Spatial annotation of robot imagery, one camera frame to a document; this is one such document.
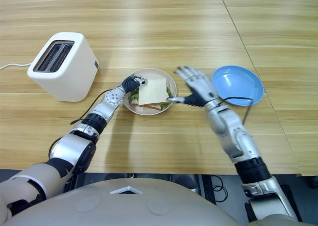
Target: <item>black cable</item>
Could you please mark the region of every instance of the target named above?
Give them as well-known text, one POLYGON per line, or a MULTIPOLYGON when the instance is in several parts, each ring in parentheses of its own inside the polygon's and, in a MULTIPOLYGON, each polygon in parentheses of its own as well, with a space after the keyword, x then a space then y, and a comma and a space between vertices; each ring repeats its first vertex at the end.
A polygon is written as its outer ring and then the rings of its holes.
POLYGON ((73 125, 74 123, 77 123, 80 120, 83 120, 83 117, 85 116, 85 114, 90 110, 90 108, 94 105, 94 103, 96 102, 96 100, 103 94, 106 93, 107 91, 110 91, 111 89, 105 90, 102 93, 99 94, 99 96, 96 97, 96 99, 94 100, 94 102, 90 105, 90 107, 83 113, 83 115, 81 115, 78 119, 75 119, 73 121, 70 122, 70 125, 73 125))
POLYGON ((57 142, 57 141, 59 141, 60 139, 61 139, 62 137, 60 137, 60 138, 57 138, 52 144, 51 144, 51 146, 50 146, 50 148, 49 148, 49 159, 50 159, 50 155, 51 155, 51 150, 52 150, 52 147, 54 146, 54 144, 57 142))
POLYGON ((212 176, 218 178, 218 179, 220 180, 220 182, 221 182, 221 185, 215 185, 215 186, 213 186, 213 188, 212 188, 213 191, 214 191, 214 192, 220 192, 221 190, 223 190, 223 191, 224 191, 224 194, 225 194, 224 199, 222 199, 222 200, 215 200, 215 202, 218 202, 218 203, 224 202, 225 200, 227 200, 227 198, 228 198, 228 196, 229 196, 228 190, 224 187, 223 180, 222 180, 219 176, 217 176, 217 175, 211 175, 211 177, 212 177, 212 176))
POLYGON ((247 116, 249 114, 250 108, 253 105, 253 102, 254 102, 253 99, 252 98, 246 98, 246 97, 228 97, 228 98, 222 99, 222 101, 219 103, 218 106, 220 106, 223 102, 225 102, 225 101, 227 101, 229 99, 246 99, 246 100, 250 101, 249 106, 247 107, 246 113, 245 113, 244 118, 243 118, 243 122, 242 123, 244 125, 244 123, 245 123, 245 121, 247 119, 247 116))

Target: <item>sandwich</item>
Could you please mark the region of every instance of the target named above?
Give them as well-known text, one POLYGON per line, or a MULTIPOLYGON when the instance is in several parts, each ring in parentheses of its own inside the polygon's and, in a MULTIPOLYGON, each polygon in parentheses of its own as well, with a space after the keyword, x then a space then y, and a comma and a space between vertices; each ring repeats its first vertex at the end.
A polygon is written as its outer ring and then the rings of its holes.
POLYGON ((169 103, 166 99, 169 97, 172 94, 165 78, 149 79, 147 84, 140 86, 130 96, 132 105, 156 110, 167 107, 169 103))

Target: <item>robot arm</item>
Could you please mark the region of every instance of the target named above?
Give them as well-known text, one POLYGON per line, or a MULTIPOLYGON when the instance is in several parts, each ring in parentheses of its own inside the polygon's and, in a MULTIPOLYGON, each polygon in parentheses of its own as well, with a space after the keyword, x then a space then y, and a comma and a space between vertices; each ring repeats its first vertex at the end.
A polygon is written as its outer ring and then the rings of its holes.
POLYGON ((263 162, 253 137, 239 116, 228 106, 220 104, 206 75, 185 66, 179 67, 175 73, 185 81, 192 95, 169 100, 205 108, 212 130, 236 167, 245 194, 251 198, 249 210, 253 211, 258 220, 272 214, 283 214, 297 220, 276 178, 269 173, 263 162))
POLYGON ((49 153, 49 160, 19 172, 0 185, 0 225, 15 214, 63 192, 73 174, 87 170, 100 134, 109 123, 126 93, 147 82, 131 75, 106 92, 103 100, 60 140, 49 153))

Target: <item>table surface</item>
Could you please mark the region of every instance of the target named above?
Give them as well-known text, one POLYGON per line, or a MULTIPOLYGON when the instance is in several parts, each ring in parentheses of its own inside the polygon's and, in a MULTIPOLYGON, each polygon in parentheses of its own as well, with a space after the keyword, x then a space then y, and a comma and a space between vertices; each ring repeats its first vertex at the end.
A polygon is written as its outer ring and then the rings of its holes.
POLYGON ((318 175, 318 0, 223 0, 302 175, 318 175))

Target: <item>power cord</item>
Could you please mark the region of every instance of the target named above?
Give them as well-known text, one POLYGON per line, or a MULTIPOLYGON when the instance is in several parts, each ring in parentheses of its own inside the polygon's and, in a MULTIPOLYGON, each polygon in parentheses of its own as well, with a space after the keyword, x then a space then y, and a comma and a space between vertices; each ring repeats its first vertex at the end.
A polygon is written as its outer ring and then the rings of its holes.
POLYGON ((31 64, 32 64, 32 63, 28 63, 28 64, 23 64, 23 65, 21 65, 21 64, 11 63, 11 64, 7 64, 7 65, 5 65, 5 66, 2 66, 2 67, 0 68, 0 71, 3 70, 3 69, 5 69, 5 68, 7 68, 7 67, 9 67, 9 66, 21 66, 21 67, 23 67, 23 66, 30 66, 31 64))
POLYGON ((83 115, 81 115, 78 119, 75 119, 73 121, 70 122, 70 125, 73 125, 74 123, 77 123, 80 120, 83 120, 83 117, 85 116, 85 114, 90 110, 90 108, 94 105, 94 103, 96 102, 96 100, 103 94, 106 93, 107 91, 110 91, 111 89, 105 90, 102 93, 99 94, 99 96, 96 97, 96 99, 94 100, 94 102, 89 106, 89 108, 83 113, 83 115))
POLYGON ((227 198, 228 198, 228 196, 229 196, 228 190, 224 187, 223 180, 222 180, 219 176, 217 176, 217 175, 211 175, 211 177, 212 177, 212 176, 218 178, 218 179, 220 180, 220 182, 221 182, 221 185, 215 185, 215 186, 213 186, 212 189, 213 189, 214 192, 220 192, 221 190, 224 191, 224 194, 225 194, 224 199, 222 199, 222 200, 215 200, 215 202, 222 203, 222 202, 224 202, 225 200, 227 200, 227 198))
POLYGON ((50 146, 50 148, 49 148, 49 159, 50 159, 51 150, 52 150, 52 148, 53 148, 54 144, 55 144, 57 141, 59 141, 61 138, 62 138, 62 137, 57 138, 57 139, 56 139, 56 140, 55 140, 55 141, 51 144, 51 146, 50 146))
POLYGON ((219 103, 218 106, 220 106, 223 102, 225 102, 225 101, 227 101, 229 99, 246 99, 246 100, 250 101, 249 106, 247 107, 246 113, 245 113, 244 118, 243 118, 242 124, 244 125, 244 123, 245 123, 245 121, 247 119, 247 116, 249 114, 250 108, 253 105, 253 102, 254 102, 253 99, 252 98, 246 98, 246 97, 228 97, 228 98, 222 99, 222 101, 219 103))

